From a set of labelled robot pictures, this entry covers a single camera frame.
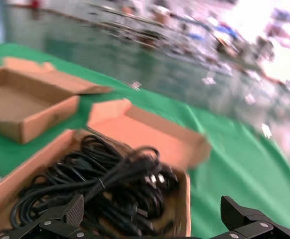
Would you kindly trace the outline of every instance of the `cardboard box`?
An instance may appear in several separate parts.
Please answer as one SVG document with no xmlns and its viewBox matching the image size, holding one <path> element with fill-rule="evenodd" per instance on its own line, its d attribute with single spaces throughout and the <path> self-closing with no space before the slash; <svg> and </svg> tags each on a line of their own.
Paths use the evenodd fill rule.
<svg viewBox="0 0 290 239">
<path fill-rule="evenodd" d="M 130 123 L 130 128 L 126 128 L 127 123 Z M 160 219 L 153 221 L 154 227 L 161 228 L 170 219 L 174 219 L 174 228 L 168 235 L 190 236 L 190 179 L 184 170 L 208 158 L 210 146 L 206 139 L 195 132 L 143 111 L 127 100 L 94 104 L 88 125 L 95 126 L 100 131 L 95 134 L 101 136 L 122 155 L 127 155 L 132 150 L 127 145 L 130 142 L 132 145 L 148 144 L 158 148 L 161 153 L 161 162 L 173 167 L 180 187 L 172 195 L 165 197 L 165 213 Z M 135 130 L 136 132 L 135 134 L 127 133 L 122 137 L 125 140 L 124 143 L 121 143 L 116 138 L 111 139 L 102 135 L 108 126 L 115 131 L 123 132 L 125 128 L 126 131 Z M 138 135 L 140 131 L 149 129 L 151 129 L 149 132 Z M 65 131 L 0 182 L 0 230 L 10 227 L 9 214 L 17 201 L 18 192 L 27 186 L 35 175 L 60 160 L 62 155 L 78 149 L 79 140 L 86 134 L 84 130 L 80 133 L 73 130 Z M 151 141 L 147 138 L 148 135 L 152 138 L 159 137 L 165 144 L 159 140 Z M 173 157 L 167 151 L 176 153 L 176 156 Z"/>
<path fill-rule="evenodd" d="M 0 134 L 28 143 L 75 114 L 79 96 L 111 91 L 52 64 L 6 57 L 0 67 Z"/>
<path fill-rule="evenodd" d="M 204 136 L 138 108 L 128 99 L 93 104 L 87 126 L 132 148 L 152 145 L 163 162 L 182 171 L 206 160 L 211 150 Z"/>
</svg>

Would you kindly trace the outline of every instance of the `metal screw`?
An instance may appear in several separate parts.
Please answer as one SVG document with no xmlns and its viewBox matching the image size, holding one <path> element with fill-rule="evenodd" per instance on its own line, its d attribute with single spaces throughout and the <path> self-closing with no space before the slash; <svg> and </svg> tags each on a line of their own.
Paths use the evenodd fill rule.
<svg viewBox="0 0 290 239">
<path fill-rule="evenodd" d="M 84 236 L 84 233 L 78 233 L 76 236 L 77 236 L 78 238 L 81 238 L 81 237 Z"/>
<path fill-rule="evenodd" d="M 231 237 L 234 238 L 234 239 L 238 239 L 238 238 L 239 238 L 239 236 L 236 235 L 236 234 L 229 234 L 229 236 L 231 236 Z"/>
</svg>

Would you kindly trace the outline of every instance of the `shiny floor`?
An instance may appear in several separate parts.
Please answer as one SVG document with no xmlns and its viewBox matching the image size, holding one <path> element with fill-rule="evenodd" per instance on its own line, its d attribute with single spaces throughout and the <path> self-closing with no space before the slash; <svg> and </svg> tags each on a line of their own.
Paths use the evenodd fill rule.
<svg viewBox="0 0 290 239">
<path fill-rule="evenodd" d="M 252 125 L 269 127 L 290 161 L 290 92 L 284 86 L 257 82 L 240 72 L 215 75 L 215 84 L 202 79 L 208 70 L 159 52 L 113 38 L 84 23 L 42 13 L 34 19 L 27 9 L 8 9 L 9 41 L 74 62 L 125 83 L 163 94 L 215 114 Z"/>
</svg>

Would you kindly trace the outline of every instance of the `power cord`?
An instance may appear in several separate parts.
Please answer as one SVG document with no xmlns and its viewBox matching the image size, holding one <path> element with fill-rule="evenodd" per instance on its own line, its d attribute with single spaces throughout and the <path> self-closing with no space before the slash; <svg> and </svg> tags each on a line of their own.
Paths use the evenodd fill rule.
<svg viewBox="0 0 290 239">
<path fill-rule="evenodd" d="M 173 220 L 158 231 L 150 220 L 162 216 L 164 196 L 177 186 L 171 168 L 159 162 L 157 149 L 140 147 L 123 157 L 100 137 L 88 135 L 80 150 L 65 155 L 19 193 L 10 221 L 18 229 L 83 194 L 81 226 L 86 230 L 116 239 L 101 225 L 103 218 L 125 236 L 160 236 L 172 228 Z"/>
</svg>

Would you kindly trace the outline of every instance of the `table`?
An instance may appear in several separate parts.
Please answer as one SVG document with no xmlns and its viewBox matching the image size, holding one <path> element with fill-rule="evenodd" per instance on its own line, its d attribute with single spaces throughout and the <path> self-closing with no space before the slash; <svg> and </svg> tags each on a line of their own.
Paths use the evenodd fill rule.
<svg viewBox="0 0 290 239">
<path fill-rule="evenodd" d="M 189 171 L 192 235 L 208 238 L 226 231 L 220 219 L 220 197 L 257 208 L 290 228 L 290 166 L 274 143 L 250 127 L 149 92 L 81 66 L 16 44 L 0 45 L 0 58 L 14 56 L 50 61 L 59 70 L 112 86 L 106 95 L 82 96 L 79 112 L 26 145 L 0 136 L 0 176 L 5 176 L 66 128 L 84 127 L 92 103 L 128 98 L 133 104 L 181 126 L 205 134 L 213 150 L 210 160 Z"/>
</svg>

